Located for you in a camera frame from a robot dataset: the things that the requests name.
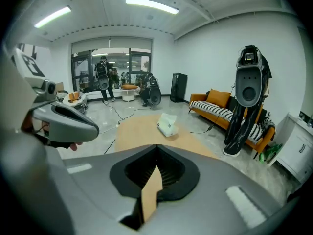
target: white cabinet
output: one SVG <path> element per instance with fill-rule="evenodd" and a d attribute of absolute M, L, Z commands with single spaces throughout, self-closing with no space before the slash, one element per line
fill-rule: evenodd
<path fill-rule="evenodd" d="M 305 182 L 313 172 L 313 129 L 288 115 L 276 142 L 283 147 L 268 165 L 278 161 L 297 180 Z"/>

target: black cabinet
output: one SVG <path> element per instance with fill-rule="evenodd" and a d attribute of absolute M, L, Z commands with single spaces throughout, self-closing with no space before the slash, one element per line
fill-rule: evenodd
<path fill-rule="evenodd" d="M 181 73 L 173 74 L 170 99 L 175 103 L 184 102 L 186 86 L 187 86 L 187 75 Z"/>

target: orange sofa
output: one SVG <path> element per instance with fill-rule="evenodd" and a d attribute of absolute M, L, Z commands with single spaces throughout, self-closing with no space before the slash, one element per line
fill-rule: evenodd
<path fill-rule="evenodd" d="M 206 94 L 191 94 L 190 97 L 190 101 L 189 101 L 189 106 L 191 105 L 191 103 L 193 101 L 206 101 L 207 99 L 207 95 Z M 229 126 L 229 122 L 226 121 L 223 118 L 218 118 L 218 116 L 213 115 L 209 112 L 206 112 L 204 110 L 201 109 L 197 109 L 197 108 L 191 108 L 192 111 L 200 114 L 201 116 L 205 117 L 206 119 L 215 122 L 216 121 L 216 125 L 222 127 L 223 129 L 227 130 L 228 126 Z M 266 145 L 270 142 L 270 140 L 274 137 L 275 134 L 275 128 L 270 127 L 266 133 L 263 134 L 263 136 L 261 137 L 261 139 L 257 142 L 257 144 L 254 144 L 252 141 L 250 140 L 246 140 L 246 143 L 251 146 L 255 151 L 257 151 L 258 153 L 261 153 L 264 148 L 266 147 Z"/>

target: sofa armrest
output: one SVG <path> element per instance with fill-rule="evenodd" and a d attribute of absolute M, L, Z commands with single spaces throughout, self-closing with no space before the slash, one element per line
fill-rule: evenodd
<path fill-rule="evenodd" d="M 189 105 L 192 101 L 206 101 L 206 94 L 199 94 L 199 93 L 191 94 Z"/>
<path fill-rule="evenodd" d="M 263 138 L 262 142 L 256 148 L 256 151 L 258 153 L 261 153 L 264 150 L 265 146 L 267 146 L 267 144 L 270 142 L 270 140 L 272 139 L 274 134 L 275 134 L 275 128 L 274 127 L 269 128 L 269 130 L 266 133 L 265 137 Z"/>

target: white ceiling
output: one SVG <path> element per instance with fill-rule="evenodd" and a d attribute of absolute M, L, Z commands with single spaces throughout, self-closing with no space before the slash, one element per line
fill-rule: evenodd
<path fill-rule="evenodd" d="M 178 38 L 202 25 L 233 15 L 257 11 L 294 13 L 283 0 L 153 0 L 180 10 L 177 15 L 128 5 L 125 0 L 35 0 L 28 20 L 34 25 L 52 12 L 69 5 L 72 12 L 33 28 L 31 34 L 58 41 L 69 34 L 97 27 L 138 27 Z"/>

